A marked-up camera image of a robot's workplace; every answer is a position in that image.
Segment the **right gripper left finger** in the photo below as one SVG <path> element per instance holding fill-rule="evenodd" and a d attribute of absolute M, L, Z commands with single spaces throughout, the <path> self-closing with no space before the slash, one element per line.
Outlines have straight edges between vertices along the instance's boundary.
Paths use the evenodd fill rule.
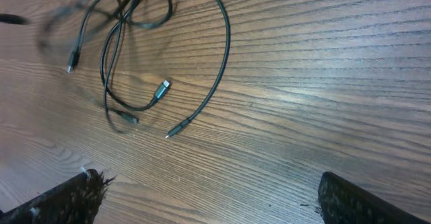
<path fill-rule="evenodd" d="M 95 169 L 84 169 L 28 202 L 1 212 L 1 224 L 92 224 L 113 180 Z"/>

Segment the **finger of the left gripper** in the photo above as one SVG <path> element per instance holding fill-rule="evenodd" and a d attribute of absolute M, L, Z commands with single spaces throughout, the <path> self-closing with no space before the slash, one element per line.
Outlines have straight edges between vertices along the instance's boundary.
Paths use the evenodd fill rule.
<path fill-rule="evenodd" d="M 16 25 L 25 25 L 29 23 L 29 21 L 26 18 L 20 15 L 13 15 L 13 14 L 7 14 L 7 13 L 0 14 L 0 22 L 6 23 L 6 24 L 16 24 Z"/>

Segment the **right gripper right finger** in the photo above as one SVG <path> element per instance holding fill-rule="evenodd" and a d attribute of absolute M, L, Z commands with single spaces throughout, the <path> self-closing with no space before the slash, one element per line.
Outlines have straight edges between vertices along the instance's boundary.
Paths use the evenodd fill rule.
<path fill-rule="evenodd" d="M 318 202 L 325 223 L 428 224 L 333 172 L 323 173 Z"/>

